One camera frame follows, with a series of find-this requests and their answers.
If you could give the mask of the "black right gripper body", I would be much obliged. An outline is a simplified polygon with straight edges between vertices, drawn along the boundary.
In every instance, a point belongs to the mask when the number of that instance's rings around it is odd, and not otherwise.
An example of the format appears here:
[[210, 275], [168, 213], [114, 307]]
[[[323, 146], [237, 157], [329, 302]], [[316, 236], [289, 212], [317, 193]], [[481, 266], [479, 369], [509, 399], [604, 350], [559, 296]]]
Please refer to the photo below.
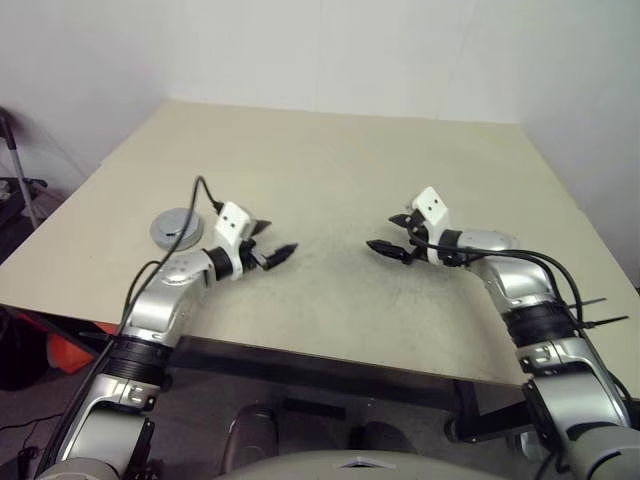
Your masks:
[[411, 265], [414, 261], [427, 262], [427, 249], [424, 245], [429, 242], [429, 233], [424, 225], [424, 217], [419, 211], [412, 211], [407, 215], [405, 225], [410, 237], [409, 244], [412, 246], [405, 264]]

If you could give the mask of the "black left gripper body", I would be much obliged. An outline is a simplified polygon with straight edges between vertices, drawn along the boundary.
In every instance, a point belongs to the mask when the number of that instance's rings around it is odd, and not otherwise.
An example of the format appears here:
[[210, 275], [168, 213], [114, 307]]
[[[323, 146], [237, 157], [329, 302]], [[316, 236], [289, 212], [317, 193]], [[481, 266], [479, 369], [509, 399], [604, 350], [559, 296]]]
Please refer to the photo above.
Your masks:
[[243, 240], [239, 246], [239, 257], [244, 272], [255, 268], [264, 269], [266, 265], [265, 256], [256, 249], [257, 242], [254, 238]]

